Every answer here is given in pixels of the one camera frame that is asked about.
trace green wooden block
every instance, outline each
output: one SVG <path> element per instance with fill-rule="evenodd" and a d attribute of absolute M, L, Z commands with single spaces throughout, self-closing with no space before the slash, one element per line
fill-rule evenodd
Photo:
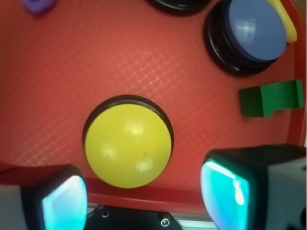
<path fill-rule="evenodd" d="M 243 116 L 269 117 L 273 111 L 304 107 L 301 80 L 290 80 L 239 90 Z"/>

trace red tray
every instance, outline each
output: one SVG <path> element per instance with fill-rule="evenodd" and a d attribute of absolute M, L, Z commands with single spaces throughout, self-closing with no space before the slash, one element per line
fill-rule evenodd
<path fill-rule="evenodd" d="M 89 201 L 110 206 L 205 213 L 200 169 L 213 148 L 303 145 L 306 110 L 269 118 L 240 113 L 238 90 L 301 79 L 306 96 L 306 28 L 284 0 L 298 41 L 265 72 L 246 78 L 221 70 L 204 47 L 203 25 L 216 3 L 173 16 L 145 0 L 58 0 L 34 16 L 21 1 L 0 2 L 0 161 L 16 165 L 73 163 Z M 82 131 L 92 110 L 119 94 L 156 102 L 175 134 L 171 160 L 148 186 L 118 189 L 87 164 Z"/>

